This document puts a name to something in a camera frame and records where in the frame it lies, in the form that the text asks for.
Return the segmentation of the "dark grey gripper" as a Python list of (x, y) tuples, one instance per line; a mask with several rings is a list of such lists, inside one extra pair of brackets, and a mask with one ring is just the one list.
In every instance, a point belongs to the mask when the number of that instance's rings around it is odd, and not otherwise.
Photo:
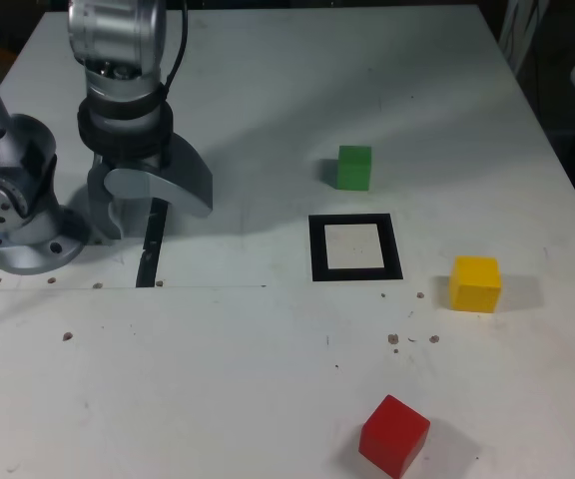
[(169, 162), (162, 167), (161, 152), (125, 158), (94, 154), (87, 176), (88, 203), (92, 224), (103, 237), (122, 238), (121, 224), (113, 211), (114, 197), (158, 199), (198, 218), (212, 212), (213, 175), (194, 147), (174, 134), (165, 158)]

